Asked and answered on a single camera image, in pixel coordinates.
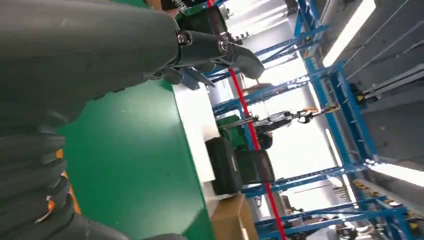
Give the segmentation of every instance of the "green table surface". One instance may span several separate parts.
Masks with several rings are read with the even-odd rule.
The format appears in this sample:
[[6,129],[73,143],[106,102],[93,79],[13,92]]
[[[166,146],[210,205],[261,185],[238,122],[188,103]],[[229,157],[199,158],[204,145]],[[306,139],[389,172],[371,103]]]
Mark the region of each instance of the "green table surface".
[[148,81],[92,101],[60,133],[82,214],[134,239],[214,239],[168,83]]

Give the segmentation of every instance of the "black case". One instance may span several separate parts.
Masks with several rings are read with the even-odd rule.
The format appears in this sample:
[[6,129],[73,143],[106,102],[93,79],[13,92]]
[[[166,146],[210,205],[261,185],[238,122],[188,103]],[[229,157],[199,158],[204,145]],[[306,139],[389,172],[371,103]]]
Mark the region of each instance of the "black case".
[[243,181],[231,143],[223,137],[206,142],[215,180],[212,182],[217,195],[235,194],[242,190]]

